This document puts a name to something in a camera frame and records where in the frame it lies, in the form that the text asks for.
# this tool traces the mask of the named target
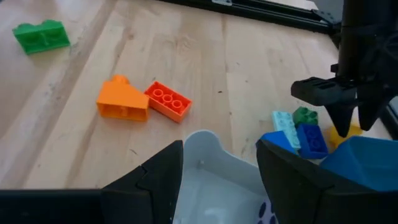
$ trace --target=blue lego brick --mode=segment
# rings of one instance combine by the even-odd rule
[[[318,125],[300,124],[297,136],[301,144],[298,153],[302,158],[322,159],[328,155],[328,148]]]
[[[290,145],[290,142],[283,131],[274,131],[271,133],[265,133],[261,136],[260,139],[268,140],[274,143],[275,145],[281,147],[282,149],[286,149],[289,152],[297,155],[296,150],[294,150],[294,148]]]
[[[276,131],[283,131],[290,145],[294,149],[300,149],[300,141],[297,137],[292,114],[283,111],[273,111],[272,120],[274,121],[274,129]]]

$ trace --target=lego brick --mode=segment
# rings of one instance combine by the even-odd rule
[[[300,124],[318,125],[318,113],[301,106],[294,111],[293,122],[296,127]]]
[[[347,137],[343,138],[340,135],[338,135],[336,128],[334,126],[332,126],[332,127],[330,127],[328,129],[328,133],[329,133],[329,141],[333,145],[334,149],[337,149],[337,147],[342,142],[344,142],[345,140],[349,139],[351,136],[359,136],[359,135],[361,135],[363,133],[363,131],[358,126],[350,125]]]
[[[288,112],[273,111],[272,120],[274,121],[274,129],[283,131],[294,149],[300,149],[300,141],[297,138],[297,132],[294,127],[292,115]]]
[[[61,22],[46,20],[39,25],[20,24],[12,30],[26,54],[66,47],[70,45]]]
[[[294,150],[294,148],[290,145],[290,142],[283,131],[274,131],[271,133],[265,133],[261,136],[260,139],[268,140],[274,143],[275,145],[281,147],[282,149],[286,149],[289,152],[297,155],[296,150]]]
[[[191,108],[192,101],[169,87],[154,82],[145,92],[149,106],[180,123]]]
[[[115,75],[111,81],[104,82],[96,103],[104,117],[134,121],[148,119],[148,96],[132,87],[122,75]]]
[[[328,148],[318,125],[300,124],[297,129],[301,149],[298,151],[304,159],[322,159],[328,155]]]

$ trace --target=wood grain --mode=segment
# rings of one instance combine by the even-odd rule
[[[4,0],[0,19],[3,189],[104,187],[198,129],[256,163],[272,111],[306,105],[290,96],[293,81],[332,77],[338,56],[323,34],[152,0]],[[62,21],[72,46],[26,56],[12,28],[45,19]],[[193,100],[191,112],[181,124],[156,111],[146,123],[98,116],[96,97],[115,73],[141,91],[171,86]],[[314,109],[328,128],[325,109]],[[389,138],[380,121],[365,135]]]

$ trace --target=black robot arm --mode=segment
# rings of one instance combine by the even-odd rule
[[[358,107],[361,129],[369,130],[398,95],[398,1],[345,0],[335,78],[294,82],[292,96],[325,106],[340,136]]]

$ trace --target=dark green lego brick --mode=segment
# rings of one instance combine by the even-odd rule
[[[40,25],[20,24],[12,30],[26,54],[67,47],[68,35],[61,22],[46,20]]]
[[[296,127],[300,124],[318,125],[318,113],[301,106],[294,111],[293,122]]]

